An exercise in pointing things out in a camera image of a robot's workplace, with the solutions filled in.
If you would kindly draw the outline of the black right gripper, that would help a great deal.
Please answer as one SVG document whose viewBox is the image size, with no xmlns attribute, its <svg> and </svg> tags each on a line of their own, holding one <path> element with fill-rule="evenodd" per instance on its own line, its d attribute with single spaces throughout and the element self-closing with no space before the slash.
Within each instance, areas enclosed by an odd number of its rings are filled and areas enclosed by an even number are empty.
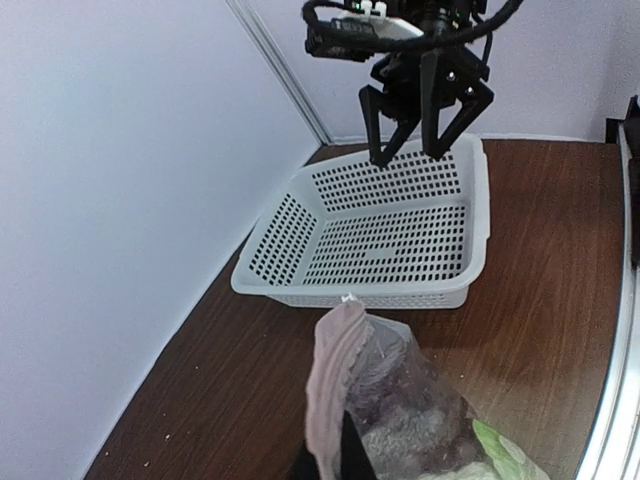
<svg viewBox="0 0 640 480">
<path fill-rule="evenodd" d="M 444 156 L 493 103 L 489 73 L 487 61 L 466 46 L 396 52 L 377 62 L 371 77 L 382 84 L 382 91 L 368 85 L 358 94 L 371 164 L 387 167 L 420 117 L 423 151 L 432 158 Z M 396 122 L 385 147 L 380 116 Z"/>
</svg>

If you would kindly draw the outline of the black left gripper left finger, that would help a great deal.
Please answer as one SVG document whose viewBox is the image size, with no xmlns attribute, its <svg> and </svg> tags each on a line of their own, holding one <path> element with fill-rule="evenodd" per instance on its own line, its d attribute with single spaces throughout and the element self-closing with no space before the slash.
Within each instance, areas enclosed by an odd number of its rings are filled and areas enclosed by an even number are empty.
<svg viewBox="0 0 640 480">
<path fill-rule="evenodd" d="M 320 475 L 315 456 L 311 454 L 306 444 L 299 448 L 293 464 L 289 469 L 289 480 L 319 480 Z"/>
</svg>

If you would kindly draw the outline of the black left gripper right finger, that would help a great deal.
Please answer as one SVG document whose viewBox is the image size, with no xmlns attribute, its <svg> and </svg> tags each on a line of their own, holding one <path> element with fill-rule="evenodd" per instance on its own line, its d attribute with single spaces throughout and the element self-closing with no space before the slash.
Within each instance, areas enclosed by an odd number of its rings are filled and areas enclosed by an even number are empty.
<svg viewBox="0 0 640 480">
<path fill-rule="evenodd" d="M 345 411 L 340 442 L 341 480 L 377 480 L 350 414 Z"/>
</svg>

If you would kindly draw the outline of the white toy cauliflower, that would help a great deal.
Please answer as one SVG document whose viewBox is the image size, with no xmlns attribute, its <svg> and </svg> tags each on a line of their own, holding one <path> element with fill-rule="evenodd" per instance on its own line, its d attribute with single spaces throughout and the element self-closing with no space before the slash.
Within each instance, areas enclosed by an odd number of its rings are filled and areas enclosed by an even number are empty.
<svg viewBox="0 0 640 480">
<path fill-rule="evenodd" d="M 513 441 L 481 420 L 462 418 L 448 439 L 435 411 L 394 415 L 362 436 L 379 479 L 547 479 Z"/>
</svg>

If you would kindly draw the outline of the clear zip top bag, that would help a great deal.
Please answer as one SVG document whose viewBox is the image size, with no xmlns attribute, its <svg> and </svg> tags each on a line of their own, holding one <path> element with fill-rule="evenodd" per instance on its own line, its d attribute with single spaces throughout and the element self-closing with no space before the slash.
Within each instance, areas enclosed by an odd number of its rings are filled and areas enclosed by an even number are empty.
<svg viewBox="0 0 640 480">
<path fill-rule="evenodd" d="M 294 479 L 545 479 L 478 419 L 410 327 L 344 297 L 315 326 Z"/>
</svg>

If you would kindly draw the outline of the dark red toy grapes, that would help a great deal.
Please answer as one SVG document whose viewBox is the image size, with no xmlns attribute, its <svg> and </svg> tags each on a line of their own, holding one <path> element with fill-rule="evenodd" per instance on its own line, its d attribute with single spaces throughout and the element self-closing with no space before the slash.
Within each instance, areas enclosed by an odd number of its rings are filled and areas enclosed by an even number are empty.
<svg viewBox="0 0 640 480">
<path fill-rule="evenodd" d="M 399 360 L 389 357 L 362 369 L 347 396 L 347 410 L 362 436 L 394 415 L 411 412 L 442 413 L 444 435 L 454 436 L 453 424 L 474 418 L 475 412 L 435 365 L 419 354 Z"/>
</svg>

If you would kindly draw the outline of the white perforated plastic basket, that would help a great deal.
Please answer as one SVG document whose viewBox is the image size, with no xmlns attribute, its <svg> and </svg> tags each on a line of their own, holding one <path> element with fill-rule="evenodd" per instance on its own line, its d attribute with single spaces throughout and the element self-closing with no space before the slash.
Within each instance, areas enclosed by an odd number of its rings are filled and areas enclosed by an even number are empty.
<svg viewBox="0 0 640 480">
<path fill-rule="evenodd" d="M 488 162 L 461 136 L 441 158 L 407 142 L 388 167 L 366 152 L 300 169 L 268 201 L 231 276 L 234 291 L 291 307 L 461 306 L 491 235 Z"/>
</svg>

